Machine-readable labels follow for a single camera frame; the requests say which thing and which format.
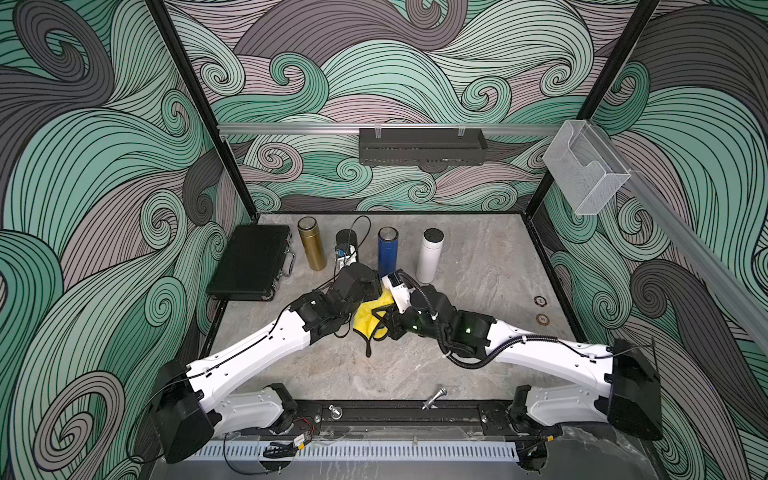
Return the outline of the yellow cleaning cloth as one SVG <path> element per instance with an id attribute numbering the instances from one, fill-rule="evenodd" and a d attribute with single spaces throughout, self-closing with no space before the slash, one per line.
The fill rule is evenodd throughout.
<path id="1" fill-rule="evenodd" d="M 361 337 L 365 344 L 365 356 L 372 355 L 372 343 L 384 340 L 388 335 L 388 329 L 381 316 L 389 307 L 395 304 L 391 292 L 383 290 L 377 300 L 362 303 L 355 313 L 352 330 Z"/>

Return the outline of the gold thermos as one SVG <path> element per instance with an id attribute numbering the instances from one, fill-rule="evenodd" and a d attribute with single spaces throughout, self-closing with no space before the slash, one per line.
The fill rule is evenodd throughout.
<path id="1" fill-rule="evenodd" d="M 312 216 L 304 216 L 298 220 L 297 229 L 310 268 L 314 271 L 324 270 L 327 261 L 317 220 Z"/>

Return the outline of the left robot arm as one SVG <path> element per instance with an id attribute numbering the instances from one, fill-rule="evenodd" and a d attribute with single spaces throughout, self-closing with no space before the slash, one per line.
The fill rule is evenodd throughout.
<path id="1" fill-rule="evenodd" d="M 273 363 L 331 335 L 366 301 L 381 294 L 378 273 L 362 263 L 343 267 L 326 290 L 289 302 L 256 333 L 208 357 L 158 370 L 148 414 L 169 464 L 185 460 L 213 437 L 241 428 L 289 428 L 292 398 L 280 385 L 253 395 L 236 390 Z"/>

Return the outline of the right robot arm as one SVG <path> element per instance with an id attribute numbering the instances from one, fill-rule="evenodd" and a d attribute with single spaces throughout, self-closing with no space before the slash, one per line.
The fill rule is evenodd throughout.
<path id="1" fill-rule="evenodd" d="M 399 285 L 389 292 L 394 305 L 383 321 L 392 338 L 405 333 L 432 338 L 444 358 L 465 370 L 504 363 L 562 380 L 551 389 L 520 388 L 514 416 L 541 426 L 607 423 L 639 439 L 662 439 L 660 376 L 645 346 L 626 340 L 580 343 L 527 331 L 457 309 L 432 287 Z"/>

